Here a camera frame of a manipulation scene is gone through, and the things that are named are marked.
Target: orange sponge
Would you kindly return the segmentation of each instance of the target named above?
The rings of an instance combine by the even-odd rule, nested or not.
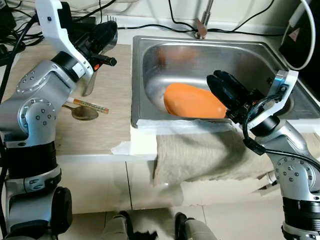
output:
[[[184,83],[172,83],[164,92],[166,110],[185,118],[222,119],[227,108],[210,91]]]

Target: shoe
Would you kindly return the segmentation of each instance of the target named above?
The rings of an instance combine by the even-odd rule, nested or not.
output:
[[[118,215],[121,215],[125,218],[126,234],[128,235],[129,239],[132,239],[134,235],[134,227],[132,225],[129,213],[127,213],[126,211],[120,211]]]
[[[174,239],[175,240],[187,240],[185,221],[187,216],[181,212],[178,212],[174,217]]]

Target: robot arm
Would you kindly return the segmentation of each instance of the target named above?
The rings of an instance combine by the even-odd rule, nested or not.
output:
[[[297,78],[298,72],[279,71],[267,97],[257,90],[248,91],[219,70],[207,77],[207,83],[228,108],[226,115],[242,125],[244,144],[270,157],[283,198],[283,236],[287,240],[320,239],[320,165],[301,134],[274,115],[287,101]],[[247,126],[255,140],[249,137]]]
[[[74,32],[67,3],[37,0],[36,8],[42,33],[58,54],[25,74],[15,93],[0,104],[8,159],[6,239],[51,239],[70,226],[71,193],[58,186],[62,177],[55,149],[58,113],[80,78],[87,87],[102,64],[117,63],[100,55],[117,34],[116,22],[94,24],[71,41]]]

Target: sink basin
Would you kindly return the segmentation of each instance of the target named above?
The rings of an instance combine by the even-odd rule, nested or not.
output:
[[[206,77],[214,70],[224,70],[248,90],[266,95],[277,71],[286,67],[263,42],[134,37],[132,126],[137,127],[139,120],[193,120],[166,111],[165,90],[172,83],[209,90]],[[318,119],[320,108],[297,82],[278,115],[289,120]]]

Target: cloth towel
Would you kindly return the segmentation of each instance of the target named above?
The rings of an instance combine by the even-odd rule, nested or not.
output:
[[[320,157],[320,139],[303,134],[310,153]],[[225,131],[203,134],[158,135],[154,185],[183,181],[256,179],[272,171],[266,154],[259,156],[243,143],[242,133]]]

